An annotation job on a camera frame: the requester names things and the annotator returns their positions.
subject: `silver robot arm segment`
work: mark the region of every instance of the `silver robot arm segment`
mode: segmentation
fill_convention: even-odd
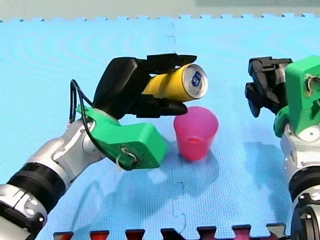
[[[281,149],[293,202],[292,240],[320,239],[320,125],[295,135],[285,126]]]
[[[94,123],[88,123],[90,131]],[[7,184],[0,185],[0,240],[34,240],[77,177],[105,156],[81,120],[46,142]]]

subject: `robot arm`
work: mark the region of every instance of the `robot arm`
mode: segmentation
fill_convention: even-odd
[[[196,58],[177,54],[115,58],[107,66],[93,102],[72,80],[65,133],[45,143],[0,185],[0,240],[34,240],[77,177],[105,157],[128,171],[159,167],[166,143],[157,130],[149,123],[120,125],[118,120],[126,114],[144,118],[185,114],[187,107],[182,102],[142,92],[150,74],[170,73]],[[75,120],[76,111],[81,119]]]
[[[320,239],[320,57],[253,58],[249,74],[245,96],[252,114],[265,107],[276,115],[273,129],[294,208],[290,239]]]

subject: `blue logo on can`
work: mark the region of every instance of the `blue logo on can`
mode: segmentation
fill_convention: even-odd
[[[200,72],[196,71],[192,78],[192,85],[194,87],[198,87],[201,82],[201,79],[202,79],[202,75],[200,74]]]

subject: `white wall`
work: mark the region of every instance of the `white wall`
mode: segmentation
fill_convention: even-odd
[[[135,18],[138,15],[177,17],[179,14],[241,14],[303,12],[320,15],[319,0],[0,0],[0,19],[31,17],[62,17],[73,19],[85,17],[117,16]]]

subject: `pink cup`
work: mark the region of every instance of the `pink cup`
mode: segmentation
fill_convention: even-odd
[[[218,120],[208,109],[188,107],[188,112],[174,118],[173,128],[180,154],[189,161],[205,157],[218,130]]]

